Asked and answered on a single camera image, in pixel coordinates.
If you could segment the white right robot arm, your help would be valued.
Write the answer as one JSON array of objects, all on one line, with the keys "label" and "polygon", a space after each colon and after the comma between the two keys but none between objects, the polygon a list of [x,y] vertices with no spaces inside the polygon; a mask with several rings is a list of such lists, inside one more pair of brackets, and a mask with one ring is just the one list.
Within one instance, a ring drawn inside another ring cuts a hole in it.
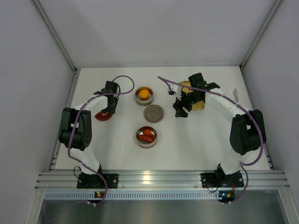
[{"label": "white right robot arm", "polygon": [[231,125],[229,143],[231,149],[226,158],[214,171],[212,183],[224,187],[238,179],[241,166],[251,166],[258,159],[247,163],[246,159],[256,150],[262,151],[266,142],[263,114],[260,110],[249,110],[227,97],[215,82],[207,83],[201,73],[188,78],[189,92],[184,92],[185,84],[172,83],[168,94],[176,95],[173,108],[177,118],[186,118],[198,102],[216,109]]}]

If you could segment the red sausage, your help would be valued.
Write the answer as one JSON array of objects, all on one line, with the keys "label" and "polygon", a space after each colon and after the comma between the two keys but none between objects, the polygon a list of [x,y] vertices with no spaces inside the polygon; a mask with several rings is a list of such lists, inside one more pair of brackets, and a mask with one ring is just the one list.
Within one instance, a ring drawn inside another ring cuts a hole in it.
[{"label": "red sausage", "polygon": [[147,136],[147,135],[138,135],[138,136],[137,136],[137,139],[140,140],[140,141],[147,142],[147,143],[152,143],[152,142],[154,142],[154,140],[155,140],[154,137],[152,137],[152,136]]}]

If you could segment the metal tongs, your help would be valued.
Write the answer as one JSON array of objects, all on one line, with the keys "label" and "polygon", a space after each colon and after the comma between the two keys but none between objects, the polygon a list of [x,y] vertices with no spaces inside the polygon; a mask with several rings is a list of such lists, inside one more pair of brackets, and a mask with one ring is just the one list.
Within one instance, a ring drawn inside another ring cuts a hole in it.
[{"label": "metal tongs", "polygon": [[237,91],[236,88],[233,90],[233,95],[234,95],[234,99],[235,99],[235,101],[236,101],[237,103],[239,103],[238,91]]}]

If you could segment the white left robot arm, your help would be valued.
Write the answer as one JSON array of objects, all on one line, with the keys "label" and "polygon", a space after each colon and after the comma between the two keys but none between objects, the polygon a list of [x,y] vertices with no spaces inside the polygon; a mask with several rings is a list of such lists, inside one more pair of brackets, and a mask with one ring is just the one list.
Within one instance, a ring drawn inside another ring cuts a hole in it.
[{"label": "white left robot arm", "polygon": [[91,148],[92,120],[109,120],[115,114],[120,92],[116,82],[107,81],[101,91],[83,104],[63,109],[58,140],[67,148],[68,156],[78,162],[83,174],[102,174],[101,164]]}]

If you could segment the orange round food piece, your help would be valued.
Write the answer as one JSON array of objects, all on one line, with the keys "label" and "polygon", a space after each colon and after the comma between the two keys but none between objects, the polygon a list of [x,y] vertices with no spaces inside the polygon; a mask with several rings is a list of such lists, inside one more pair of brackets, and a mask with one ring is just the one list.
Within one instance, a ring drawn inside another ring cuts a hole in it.
[{"label": "orange round food piece", "polygon": [[149,98],[150,96],[150,92],[147,89],[142,89],[139,91],[139,97],[142,100],[146,100],[147,98]]}]

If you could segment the red round lid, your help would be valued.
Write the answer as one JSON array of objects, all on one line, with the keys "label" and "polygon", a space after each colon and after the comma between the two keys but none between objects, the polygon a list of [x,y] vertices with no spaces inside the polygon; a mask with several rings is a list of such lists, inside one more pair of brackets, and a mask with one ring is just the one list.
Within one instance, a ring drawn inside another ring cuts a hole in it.
[{"label": "red round lid", "polygon": [[112,113],[108,113],[106,111],[101,111],[95,115],[95,118],[98,121],[107,121],[107,120],[111,119],[112,116],[113,116]]}]

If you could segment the red fried chicken piece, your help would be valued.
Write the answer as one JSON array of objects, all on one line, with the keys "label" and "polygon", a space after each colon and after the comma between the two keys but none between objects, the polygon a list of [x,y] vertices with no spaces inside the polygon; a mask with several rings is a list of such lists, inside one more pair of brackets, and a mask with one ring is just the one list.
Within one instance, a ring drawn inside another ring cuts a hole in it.
[{"label": "red fried chicken piece", "polygon": [[142,131],[142,133],[143,133],[144,135],[147,135],[147,136],[155,136],[155,133],[152,132],[150,129],[144,129],[144,130]]}]

